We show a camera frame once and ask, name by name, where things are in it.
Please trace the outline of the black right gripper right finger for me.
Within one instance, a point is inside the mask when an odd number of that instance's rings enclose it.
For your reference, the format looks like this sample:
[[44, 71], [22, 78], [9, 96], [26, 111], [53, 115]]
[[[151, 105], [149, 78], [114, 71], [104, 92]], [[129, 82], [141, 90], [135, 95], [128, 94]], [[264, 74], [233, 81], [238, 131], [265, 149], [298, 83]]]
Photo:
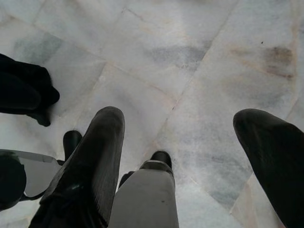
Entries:
[[304, 226], [304, 133], [268, 112], [244, 109], [233, 127], [253, 172], [287, 228]]

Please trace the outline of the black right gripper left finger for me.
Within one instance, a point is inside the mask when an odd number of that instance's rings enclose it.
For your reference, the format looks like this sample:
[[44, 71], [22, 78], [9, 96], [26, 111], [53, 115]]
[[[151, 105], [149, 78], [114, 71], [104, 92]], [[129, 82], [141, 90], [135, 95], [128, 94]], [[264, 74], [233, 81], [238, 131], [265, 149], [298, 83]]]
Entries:
[[106, 228], [124, 141], [123, 112], [99, 110], [72, 155], [54, 176], [31, 228]]

